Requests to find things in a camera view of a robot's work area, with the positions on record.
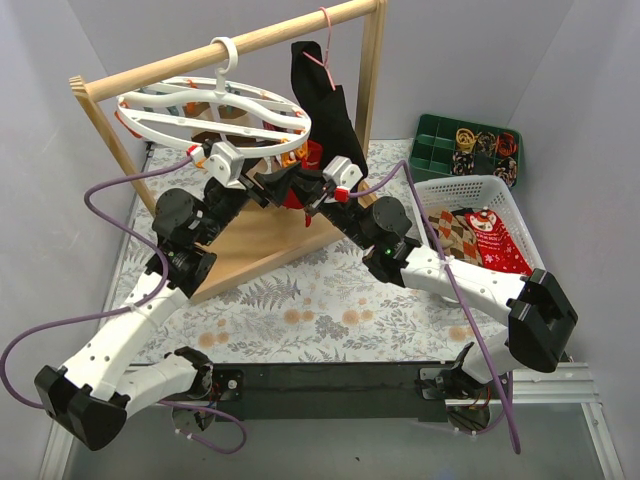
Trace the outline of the white round clip hanger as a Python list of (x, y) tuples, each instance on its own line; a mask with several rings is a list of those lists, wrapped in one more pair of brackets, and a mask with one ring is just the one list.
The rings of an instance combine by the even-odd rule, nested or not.
[(281, 155), (309, 140), (311, 118), (286, 97), (229, 80), (239, 60), (236, 45), (228, 37), (211, 43), (227, 53), (213, 78), (174, 76), (126, 92), (117, 98), (115, 117), (134, 137), (159, 145), (188, 150), (226, 141), (248, 158), (271, 157), (283, 167)]

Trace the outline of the red christmas sock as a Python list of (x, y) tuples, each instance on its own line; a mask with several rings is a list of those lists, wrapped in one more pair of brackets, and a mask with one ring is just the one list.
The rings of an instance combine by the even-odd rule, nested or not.
[(466, 213), (465, 219), (476, 237), (476, 243), (487, 269), (519, 275), (530, 275), (532, 269), (514, 243), (504, 222), (490, 209)]

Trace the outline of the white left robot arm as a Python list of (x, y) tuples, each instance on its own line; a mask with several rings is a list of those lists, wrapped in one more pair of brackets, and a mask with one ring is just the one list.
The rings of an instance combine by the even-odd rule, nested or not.
[(246, 203), (282, 203), (301, 167), (242, 175), (238, 189), (212, 178), (198, 198), (181, 188), (157, 200), (152, 229), (157, 241), (127, 301), (106, 313), (107, 323), (60, 367), (43, 367), (34, 384), (46, 413), (92, 451), (107, 446), (127, 419), (171, 396), (202, 400), (214, 389), (213, 364), (182, 347), (137, 372), (127, 371), (151, 336), (186, 305), (217, 257), (203, 251)]

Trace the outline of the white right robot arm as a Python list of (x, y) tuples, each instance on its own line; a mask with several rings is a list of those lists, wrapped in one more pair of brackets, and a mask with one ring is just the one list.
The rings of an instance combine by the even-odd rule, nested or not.
[(363, 263), (377, 280), (457, 299), (464, 312), (482, 311), (506, 327), (467, 344), (450, 367), (423, 380), (424, 388), (471, 398), (518, 368), (556, 370), (578, 315), (550, 272), (503, 273), (447, 257), (435, 233), (427, 244), (408, 237), (412, 222), (398, 199), (361, 206), (352, 187), (360, 178), (353, 164), (340, 175), (302, 170), (291, 189), (308, 214), (323, 215), (365, 250)]

